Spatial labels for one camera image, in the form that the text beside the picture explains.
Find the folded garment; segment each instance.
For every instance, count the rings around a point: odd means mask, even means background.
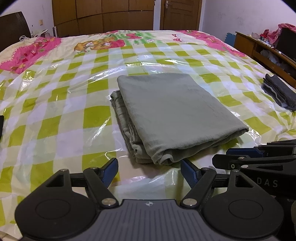
[[[248,131],[190,75],[119,76],[117,82],[111,101],[138,163],[168,165]]]
[[[269,76],[266,74],[262,89],[270,95],[275,102],[285,109],[296,111],[296,93],[293,92],[279,77],[276,75]]]

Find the wooden cabinet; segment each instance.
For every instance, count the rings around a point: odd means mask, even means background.
[[[59,37],[152,30],[154,0],[52,0]]]
[[[288,84],[290,84],[292,87],[296,88],[296,80],[290,76],[287,72],[285,72],[281,67],[271,62],[268,58],[261,55],[262,50],[270,51],[272,54],[276,55],[279,60],[292,68],[296,69],[296,62],[294,62],[289,57],[285,56],[284,54],[280,54],[275,49],[268,47],[264,43],[261,43],[260,41],[257,41],[249,36],[246,36],[244,34],[238,33],[235,38],[234,47],[251,57],[252,59],[256,60],[258,63],[260,63],[262,66],[264,66],[266,69],[270,70],[277,76],[281,77],[284,81],[286,81]]]

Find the bed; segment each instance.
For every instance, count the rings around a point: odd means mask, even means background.
[[[1,52],[0,62],[19,46]],[[17,204],[62,168],[82,172],[116,157],[119,172],[110,190],[119,200],[180,200],[190,189],[178,163],[138,164],[129,157],[110,103],[120,75],[188,73],[249,126],[239,138],[190,157],[198,167],[212,167],[212,156],[231,147],[296,138],[295,113],[261,89],[263,77],[271,73],[203,32],[113,31],[68,37],[21,67],[19,74],[16,68],[0,69],[0,114],[5,118],[0,231],[14,238],[21,237],[14,220]]]

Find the wooden door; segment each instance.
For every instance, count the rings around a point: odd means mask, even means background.
[[[202,0],[162,0],[163,30],[198,30]]]

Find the folded gray cloth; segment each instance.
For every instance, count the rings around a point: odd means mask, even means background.
[[[111,101],[138,163],[168,165],[248,131],[190,75],[122,75],[117,82]]]
[[[279,77],[276,75],[269,76],[266,74],[262,89],[270,95],[275,102],[288,110],[296,111],[296,93],[293,92]]]

